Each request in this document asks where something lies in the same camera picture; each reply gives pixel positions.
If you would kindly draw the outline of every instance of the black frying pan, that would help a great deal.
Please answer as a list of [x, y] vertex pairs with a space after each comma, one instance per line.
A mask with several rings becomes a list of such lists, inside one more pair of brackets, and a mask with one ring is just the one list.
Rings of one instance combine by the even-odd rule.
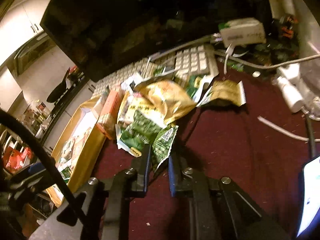
[[67, 76], [68, 76], [69, 72], [70, 72], [70, 68], [67, 70], [67, 72], [64, 75], [63, 80], [61, 81], [61, 83], [58, 86], [56, 86], [56, 88], [48, 96], [48, 98], [47, 98], [47, 102], [48, 103], [54, 103], [66, 91], [66, 89], [67, 89], [66, 79], [67, 79]]

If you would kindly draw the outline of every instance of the red tablecloth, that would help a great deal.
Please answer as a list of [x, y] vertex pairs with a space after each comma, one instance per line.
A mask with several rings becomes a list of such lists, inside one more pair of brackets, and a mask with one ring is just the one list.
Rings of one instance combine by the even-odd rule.
[[[178, 137], [191, 167], [212, 178], [229, 176], [290, 234], [298, 219], [298, 173], [308, 160], [308, 144], [259, 122], [261, 115], [284, 129], [306, 135], [302, 112], [291, 114], [280, 90], [269, 81], [229, 70], [243, 81], [242, 108], [194, 109], [178, 121]], [[320, 125], [313, 122], [315, 136]], [[104, 179], [130, 166], [133, 157], [106, 141], [93, 175]], [[129, 239], [189, 238], [188, 202], [170, 197], [167, 170], [149, 187], [147, 197], [130, 205]]]

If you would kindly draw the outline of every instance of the qr code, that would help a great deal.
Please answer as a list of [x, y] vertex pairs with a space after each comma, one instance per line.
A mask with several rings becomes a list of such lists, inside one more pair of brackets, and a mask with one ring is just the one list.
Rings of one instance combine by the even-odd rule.
[[165, 140], [165, 141], [169, 141], [171, 135], [173, 133], [173, 128], [170, 128], [169, 130], [167, 130], [160, 138]]

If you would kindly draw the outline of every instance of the metal screw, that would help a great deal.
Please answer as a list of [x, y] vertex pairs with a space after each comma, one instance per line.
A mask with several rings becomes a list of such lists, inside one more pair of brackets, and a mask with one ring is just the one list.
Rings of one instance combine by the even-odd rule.
[[193, 168], [190, 168], [190, 167], [185, 168], [184, 173], [185, 174], [192, 174], [193, 173]]
[[231, 182], [231, 179], [229, 177], [223, 177], [221, 181], [223, 184], [229, 184]]
[[131, 175], [135, 172], [134, 168], [131, 168], [125, 172], [125, 174]]
[[90, 178], [90, 179], [88, 180], [88, 183], [89, 183], [90, 185], [96, 185], [98, 182], [99, 182], [99, 180], [98, 180], [97, 178], [95, 178], [95, 177], [92, 177], [92, 178]]

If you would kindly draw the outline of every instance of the black countertop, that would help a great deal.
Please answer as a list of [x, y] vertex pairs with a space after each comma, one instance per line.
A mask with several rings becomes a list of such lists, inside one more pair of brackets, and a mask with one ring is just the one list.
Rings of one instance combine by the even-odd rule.
[[89, 81], [89, 78], [83, 76], [79, 82], [77, 82], [76, 86], [71, 87], [67, 93], [60, 99], [58, 104], [52, 109], [52, 119], [51, 122], [45, 130], [44, 135], [40, 139], [41, 146], [44, 145], [46, 139], [48, 138], [50, 132], [52, 131], [53, 127], [57, 123], [58, 119], [62, 115], [63, 111], [67, 108], [67, 106], [71, 103], [73, 98], [79, 93], [79, 91], [84, 87], [84, 85]]

